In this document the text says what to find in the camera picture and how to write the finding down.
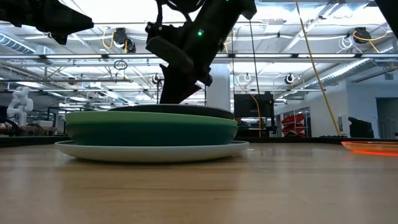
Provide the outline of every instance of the white pillar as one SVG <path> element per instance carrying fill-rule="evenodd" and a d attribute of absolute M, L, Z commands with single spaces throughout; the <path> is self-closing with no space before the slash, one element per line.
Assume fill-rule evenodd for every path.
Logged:
<path fill-rule="evenodd" d="M 228 66 L 227 64 L 212 64 L 210 68 L 213 83 L 207 88 L 207 105 L 231 111 Z"/>

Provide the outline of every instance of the yellow cable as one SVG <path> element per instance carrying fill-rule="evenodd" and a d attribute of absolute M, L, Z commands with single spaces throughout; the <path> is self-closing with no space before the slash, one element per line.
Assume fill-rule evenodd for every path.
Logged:
<path fill-rule="evenodd" d="M 374 48 L 374 50 L 375 50 L 377 53 L 380 53 L 379 49 L 377 49 L 377 47 L 373 44 L 373 42 L 369 41 L 369 43 L 372 45 L 372 47 Z"/>
<path fill-rule="evenodd" d="M 105 44 L 105 33 L 106 33 L 106 30 L 107 30 L 107 28 L 104 29 L 104 35 L 102 36 L 102 44 L 104 45 L 105 48 L 111 49 L 111 48 L 113 47 L 113 35 L 114 35 L 114 32 L 112 32 L 111 46 L 108 47 L 108 46 Z"/>
<path fill-rule="evenodd" d="M 224 43 L 225 52 L 226 52 L 227 54 L 228 54 L 228 44 L 232 43 L 232 41 L 233 41 L 233 39 L 234 39 L 235 35 L 236 35 L 236 32 L 233 32 L 233 37 L 232 37 L 232 40 L 231 40 L 231 41 L 229 41 L 228 43 Z"/>
<path fill-rule="evenodd" d="M 359 40 L 364 40 L 364 41 L 375 41 L 375 40 L 380 40 L 381 38 L 385 38 L 386 37 L 386 35 L 388 34 L 388 32 L 386 32 L 384 35 L 382 35 L 381 37 L 378 37 L 378 38 L 375 38 L 375 39 L 365 39 L 365 38 L 361 38 L 361 37 L 357 37 L 355 34 L 356 34 L 357 32 L 355 31 L 354 32 L 354 37 L 355 38 L 357 38 L 357 39 L 359 39 Z"/>
<path fill-rule="evenodd" d="M 253 98 L 254 102 L 256 102 L 257 112 L 259 113 L 259 136 L 260 136 L 260 138 L 261 138 L 261 127 L 262 127 L 262 124 L 261 124 L 262 122 L 261 122 L 261 120 L 262 120 L 262 119 L 261 119 L 261 114 L 260 114 L 260 106 L 259 106 L 259 103 L 257 102 L 256 98 L 255 98 L 251 93 L 249 93 L 248 91 L 244 90 L 244 88 L 241 86 L 241 84 L 239 84 L 238 80 L 236 80 L 236 83 L 239 85 L 239 87 L 241 87 L 241 89 L 242 89 L 243 92 L 249 94 L 249 95 L 251 96 L 251 98 Z"/>
<path fill-rule="evenodd" d="M 372 45 L 373 49 L 374 49 L 377 53 L 381 54 L 380 51 L 379 51 L 379 49 L 377 49 L 377 47 L 373 44 L 373 42 L 369 41 L 369 43 Z M 390 67 L 391 67 L 392 69 L 397 70 L 397 67 L 396 67 L 393 63 L 388 62 L 388 64 L 390 65 Z"/>
<path fill-rule="evenodd" d="M 339 136 L 340 133 L 338 131 L 338 126 L 337 126 L 337 123 L 336 123 L 336 119 L 333 116 L 333 112 L 331 111 L 331 108 L 330 108 L 330 105 L 329 105 L 329 101 L 328 101 L 328 97 L 326 96 L 325 90 L 323 89 L 323 83 L 322 83 L 322 81 L 319 78 L 318 70 L 317 70 L 317 68 L 315 66 L 315 62 L 314 62 L 313 57 L 312 57 L 312 52 L 311 52 L 311 48 L 310 48 L 310 42 L 308 41 L 307 32 L 305 31 L 304 22 L 303 22 L 303 19 L 301 18 L 301 14 L 300 14 L 299 1 L 298 0 L 294 0 L 294 1 L 296 3 L 298 16 L 300 18 L 301 27 L 303 29 L 303 33 L 304 33 L 304 37 L 305 37 L 305 43 L 307 44 L 308 53 L 310 54 L 310 59 L 311 59 L 313 71 L 315 72 L 315 76 L 317 77 L 318 84 L 319 84 L 319 87 L 321 88 L 323 97 L 325 99 L 326 106 L 328 107 L 330 118 L 331 118 L 331 120 L 333 122 L 333 125 L 334 125 L 335 129 L 336 129 L 336 133 Z"/>

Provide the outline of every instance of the white plate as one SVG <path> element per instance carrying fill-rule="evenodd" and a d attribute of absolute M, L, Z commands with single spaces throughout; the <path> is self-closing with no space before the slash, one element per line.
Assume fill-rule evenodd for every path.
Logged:
<path fill-rule="evenodd" d="M 55 143 L 56 148 L 69 156 L 109 162 L 188 162 L 233 156 L 245 150 L 248 142 L 233 141 L 220 146 L 81 146 L 73 141 Z"/>

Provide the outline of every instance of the black plate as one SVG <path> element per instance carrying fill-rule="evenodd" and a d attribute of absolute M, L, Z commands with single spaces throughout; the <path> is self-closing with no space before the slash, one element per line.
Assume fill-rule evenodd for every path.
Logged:
<path fill-rule="evenodd" d="M 137 105 L 113 108 L 109 111 L 135 111 L 153 113 L 174 113 L 199 116 L 211 116 L 214 118 L 234 119 L 234 114 L 229 111 L 198 105 Z"/>

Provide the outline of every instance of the desk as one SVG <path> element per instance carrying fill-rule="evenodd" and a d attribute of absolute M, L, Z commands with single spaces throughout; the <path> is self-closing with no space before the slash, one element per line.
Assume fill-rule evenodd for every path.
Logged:
<path fill-rule="evenodd" d="M 329 144 L 251 144 L 188 164 L 0 149 L 0 223 L 398 223 L 398 157 Z"/>

